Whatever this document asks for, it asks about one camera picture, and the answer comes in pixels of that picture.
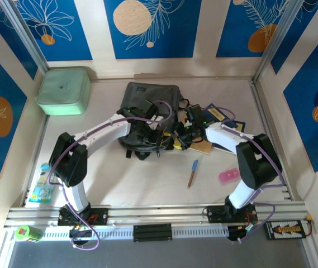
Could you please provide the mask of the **pink plastic pill box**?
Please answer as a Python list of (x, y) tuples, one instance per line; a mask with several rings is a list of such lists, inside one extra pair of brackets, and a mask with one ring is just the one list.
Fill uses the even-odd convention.
[(219, 179), (222, 183), (228, 183), (238, 178), (240, 178), (240, 173), (237, 168), (226, 170), (219, 174)]

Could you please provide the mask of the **black ribbed block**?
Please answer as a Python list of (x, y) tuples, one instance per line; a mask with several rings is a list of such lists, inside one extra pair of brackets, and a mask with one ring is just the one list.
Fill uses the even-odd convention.
[(133, 226), (134, 242), (155, 242), (171, 240), (172, 226), (170, 223)]

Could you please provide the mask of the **black power distribution board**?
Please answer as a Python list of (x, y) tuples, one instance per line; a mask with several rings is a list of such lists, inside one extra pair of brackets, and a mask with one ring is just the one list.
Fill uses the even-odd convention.
[(268, 221), (264, 225), (268, 240), (304, 239), (306, 234), (300, 220)]

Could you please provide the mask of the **blue and brown pen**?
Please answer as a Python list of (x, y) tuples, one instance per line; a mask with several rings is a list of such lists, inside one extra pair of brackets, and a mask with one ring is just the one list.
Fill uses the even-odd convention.
[(187, 185), (188, 189), (192, 185), (193, 178), (194, 178), (194, 175), (195, 175), (195, 172), (196, 172), (196, 169), (197, 169), (197, 165), (198, 165), (198, 159), (193, 162), (192, 169), (191, 169), (191, 174), (190, 174), (188, 185)]

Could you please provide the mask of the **aluminium side rail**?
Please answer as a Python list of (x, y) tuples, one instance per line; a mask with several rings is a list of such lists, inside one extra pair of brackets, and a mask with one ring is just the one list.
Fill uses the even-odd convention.
[(270, 138), (273, 148), (275, 149), (278, 159), (280, 160), (280, 163), (282, 165), (282, 176), (285, 182), (282, 190), (282, 192), (284, 193), (284, 200), (294, 201), (294, 193), (292, 193), (291, 191), (291, 187), (287, 179), (287, 172), (284, 166), (282, 146), (278, 141), (276, 128), (273, 123), (273, 118), (270, 113), (267, 101), (265, 100), (262, 90), (257, 86), (256, 82), (254, 82), (253, 79), (249, 80), (249, 86), (259, 114), (261, 124), (263, 126), (264, 133)]

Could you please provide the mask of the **aluminium mounting rail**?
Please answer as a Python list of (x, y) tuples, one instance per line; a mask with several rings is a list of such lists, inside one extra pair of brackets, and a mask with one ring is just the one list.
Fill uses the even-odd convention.
[[(171, 223), (174, 226), (207, 225), (208, 219), (202, 211), (208, 204), (189, 205), (150, 205), (150, 206), (94, 206), (94, 209), (106, 208), (107, 225), (127, 227), (137, 224)], [(309, 214), (304, 202), (271, 202), (258, 204), (256, 213), (260, 221), (266, 219), (273, 208), (271, 220), (303, 220)], [(4, 222), (4, 228), (29, 225), (37, 228), (56, 226), (59, 207), (10, 208)]]

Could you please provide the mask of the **aluminium corner post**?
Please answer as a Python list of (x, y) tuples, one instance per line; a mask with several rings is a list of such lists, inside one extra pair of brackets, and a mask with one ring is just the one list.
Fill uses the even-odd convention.
[(47, 61), (28, 25), (17, 9), (15, 2), (13, 0), (0, 0), (0, 4), (38, 69), (42, 75), (45, 75), (49, 70)]
[(252, 77), (253, 84), (256, 84), (259, 81), (260, 77), (264, 73), (265, 68), (273, 59), (296, 15), (301, 9), (303, 2), (304, 0), (289, 0), (287, 9), (284, 11), (278, 26), (276, 27), (276, 30), (274, 31), (273, 36), (271, 37), (266, 50), (263, 53), (258, 68)]

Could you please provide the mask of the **blue snack packet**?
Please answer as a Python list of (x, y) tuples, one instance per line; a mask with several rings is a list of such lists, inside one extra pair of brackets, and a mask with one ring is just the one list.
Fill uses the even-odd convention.
[(29, 195), (29, 202), (31, 203), (50, 203), (52, 199), (52, 192), (54, 189), (53, 183), (57, 183), (55, 174), (50, 178), (50, 184), (47, 182), (48, 174), (51, 167), (48, 163), (43, 163), (38, 171), (36, 177), (36, 184)]

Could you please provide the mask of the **green cylinder battery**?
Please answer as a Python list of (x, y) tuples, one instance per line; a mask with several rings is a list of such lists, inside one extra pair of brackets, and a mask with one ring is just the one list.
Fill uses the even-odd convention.
[(15, 231), (17, 241), (39, 242), (44, 235), (44, 231), (33, 226), (22, 225)]

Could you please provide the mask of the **navy blue notebook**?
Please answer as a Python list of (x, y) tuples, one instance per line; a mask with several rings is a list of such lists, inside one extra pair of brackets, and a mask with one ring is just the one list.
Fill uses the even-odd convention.
[[(240, 132), (243, 132), (244, 129), (245, 129), (245, 125), (246, 123), (245, 122), (242, 122), (242, 121), (236, 121), (236, 120), (233, 120), (231, 122), (228, 122), (226, 123), (227, 126), (237, 130), (237, 131), (240, 131)], [(230, 151), (229, 149), (217, 144), (217, 143), (213, 143), (212, 144), (212, 147), (214, 149), (218, 149), (218, 150), (221, 150), (221, 151), (225, 151), (225, 152), (228, 152), (228, 153), (231, 153), (232, 154), (232, 151)]]
[(234, 120), (230, 119), (221, 109), (216, 108), (213, 103), (204, 108), (203, 113), (210, 122), (224, 122), (229, 127), (236, 127)]

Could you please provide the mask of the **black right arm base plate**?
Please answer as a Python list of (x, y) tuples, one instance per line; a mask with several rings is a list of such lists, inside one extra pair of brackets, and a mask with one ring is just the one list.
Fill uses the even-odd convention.
[(209, 223), (257, 223), (256, 209), (252, 204), (238, 209), (230, 210), (226, 205), (210, 205), (206, 207)]

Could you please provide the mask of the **brown kraft notebook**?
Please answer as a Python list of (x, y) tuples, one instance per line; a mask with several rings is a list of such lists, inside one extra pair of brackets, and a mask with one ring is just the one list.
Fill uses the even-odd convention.
[(206, 154), (206, 155), (209, 155), (211, 153), (212, 143), (208, 142), (206, 140), (197, 138), (197, 139), (192, 141), (189, 149)]

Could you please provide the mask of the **grey backpack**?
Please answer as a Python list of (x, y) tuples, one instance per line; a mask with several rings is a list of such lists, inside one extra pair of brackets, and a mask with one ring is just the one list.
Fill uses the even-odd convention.
[[(123, 100), (139, 101), (148, 99), (153, 102), (159, 111), (156, 116), (163, 116), (159, 122), (158, 130), (174, 134), (178, 123), (178, 112), (189, 106), (189, 100), (181, 95), (176, 85), (160, 85), (148, 83), (129, 82)], [(174, 138), (167, 138), (166, 148), (162, 150), (173, 150)], [(145, 160), (151, 153), (160, 156), (162, 150), (156, 149), (156, 142), (119, 142), (126, 149), (126, 157), (135, 154), (139, 160)]]

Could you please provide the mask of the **mint green lunch case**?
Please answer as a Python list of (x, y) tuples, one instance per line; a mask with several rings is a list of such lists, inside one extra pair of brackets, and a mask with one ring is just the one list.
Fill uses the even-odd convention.
[(52, 69), (42, 80), (36, 103), (50, 116), (78, 115), (86, 111), (90, 92), (86, 70)]

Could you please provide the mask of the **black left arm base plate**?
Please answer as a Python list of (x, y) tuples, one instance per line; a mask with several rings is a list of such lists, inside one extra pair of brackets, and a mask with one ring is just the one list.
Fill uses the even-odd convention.
[[(91, 226), (105, 226), (108, 218), (108, 208), (91, 208), (88, 206), (79, 216)], [(67, 205), (59, 209), (58, 226), (84, 225), (84, 222), (75, 216)]]

